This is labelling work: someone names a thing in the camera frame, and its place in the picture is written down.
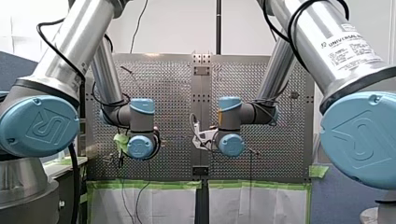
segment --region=universal robots logo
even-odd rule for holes
[[[69,126],[70,119],[54,111],[41,108],[26,136],[51,145],[58,145]]]

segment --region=green cloth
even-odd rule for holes
[[[113,140],[116,142],[117,145],[117,150],[118,151],[123,151],[124,153],[127,153],[128,151],[128,142],[129,142],[129,137],[123,133],[117,133]]]
[[[323,178],[328,170],[329,166],[311,165],[309,166],[309,177]]]

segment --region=black cable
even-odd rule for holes
[[[78,160],[73,143],[69,145],[70,159],[73,167],[73,212],[71,224],[76,224],[78,221],[78,207],[79,207],[79,171]]]
[[[258,104],[262,104],[262,103],[274,103],[277,104],[278,101],[276,100],[281,94],[283,94],[283,92],[285,92],[285,89],[289,86],[289,81],[285,84],[285,86],[282,88],[282,90],[280,90],[275,96],[271,97],[271,98],[264,98],[264,99],[255,99],[253,100],[253,102],[251,103],[258,103]]]
[[[140,21],[142,20],[143,14],[146,11],[146,7],[148,6],[148,3],[149,3],[149,0],[146,0],[145,5],[143,6],[142,12],[140,13],[139,19],[137,20],[136,30],[134,30],[134,36],[132,37],[131,50],[129,53],[132,53],[132,51],[134,50],[134,39],[136,38],[137,32],[139,31]]]
[[[4,100],[6,100],[7,94],[6,95],[1,95],[0,96],[0,103],[2,103]]]
[[[46,36],[43,34],[43,32],[41,31],[41,27],[42,27],[42,26],[56,25],[56,24],[61,23],[61,22],[63,22],[63,21],[64,21],[64,18],[61,19],[61,20],[58,20],[58,21],[40,22],[40,23],[37,25],[37,27],[36,27],[37,32],[38,32],[38,34],[41,36],[41,38],[44,40],[44,42],[46,42],[47,45],[48,45],[51,49],[53,49],[53,51],[55,51],[55,53],[58,54],[59,57],[61,57],[70,67],[73,68],[73,70],[76,71],[77,75],[81,78],[81,81],[82,81],[82,82],[85,82],[84,74],[83,74],[81,71],[79,71],[79,69],[78,69],[72,62],[70,62],[70,60],[68,60],[68,59],[67,59],[67,58],[66,58],[55,46],[53,46],[53,45],[48,41],[48,39],[47,39]]]
[[[142,220],[140,220],[139,213],[137,212],[137,208],[138,208],[138,205],[139,205],[140,194],[143,192],[143,190],[144,190],[146,187],[149,186],[150,183],[151,183],[151,169],[150,169],[149,161],[148,161],[148,183],[145,185],[145,187],[143,187],[143,188],[139,191],[139,193],[137,194],[137,199],[136,199],[135,213],[136,213],[137,220],[139,221],[140,224],[143,224],[143,223],[142,223]]]
[[[264,13],[264,18],[265,21],[268,23],[268,26],[270,27],[271,31],[274,31],[280,38],[284,39],[285,41],[289,42],[288,38],[282,35],[280,31],[276,29],[276,27],[271,23],[270,18],[268,17],[267,13],[267,1],[264,0],[262,4],[262,12]]]
[[[97,103],[99,103],[100,105],[118,107],[118,106],[128,105],[129,102],[130,102],[130,100],[131,100],[131,97],[130,97],[128,94],[122,93],[122,95],[125,96],[125,97],[127,98],[127,100],[123,99],[122,102],[115,103],[115,104],[106,104],[106,103],[103,103],[103,102],[100,101],[100,100],[97,98],[97,96],[96,96],[96,93],[95,93],[95,86],[96,86],[96,82],[93,82],[93,85],[92,85],[92,97],[93,97],[93,99],[94,99]]]
[[[107,34],[105,34],[105,39],[106,39],[106,40],[108,41],[108,43],[110,44],[111,52],[113,52],[113,50],[114,50],[113,42],[111,41],[110,37],[109,37]]]
[[[270,29],[270,31],[271,31],[271,35],[273,36],[273,38],[274,38],[274,40],[275,40],[275,42],[276,42],[276,36],[275,36],[275,33],[274,33],[274,31],[273,31],[273,30],[271,30],[271,29]]]
[[[125,208],[126,212],[128,213],[129,217],[131,218],[132,223],[134,224],[134,217],[132,216],[132,214],[131,214],[131,212],[129,211],[128,206],[126,205],[126,202],[125,202],[125,196],[124,196],[124,183],[125,183],[125,179],[122,179],[122,184],[121,184],[121,188],[122,188],[122,190],[121,190],[122,201],[123,201],[124,208]]]
[[[293,13],[293,15],[291,15],[289,24],[288,24],[288,40],[290,42],[291,49],[293,50],[293,53],[296,56],[299,63],[301,64],[301,66],[303,68],[305,68],[306,71],[308,71],[308,69],[306,68],[306,66],[303,62],[303,59],[301,58],[301,55],[298,52],[298,50],[294,44],[294,41],[293,41],[294,37],[293,37],[293,33],[292,33],[291,29],[294,24],[297,24],[298,19],[300,18],[300,16],[303,14],[304,11],[306,9],[308,9],[310,6],[312,6],[312,4],[319,2],[319,1],[329,1],[329,0],[310,0],[310,1],[306,1],[306,2],[302,3],[297,8],[297,10]],[[347,3],[344,0],[337,0],[337,1],[343,6],[345,13],[346,13],[346,19],[349,20],[349,8],[347,6]]]

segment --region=vertical metal post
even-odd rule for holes
[[[221,0],[216,5],[216,54],[221,54]]]
[[[195,221],[194,224],[209,224],[209,184],[202,180],[201,188],[195,193]]]

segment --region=metal bracket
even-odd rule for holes
[[[195,76],[210,76],[210,54],[193,54],[193,71]]]

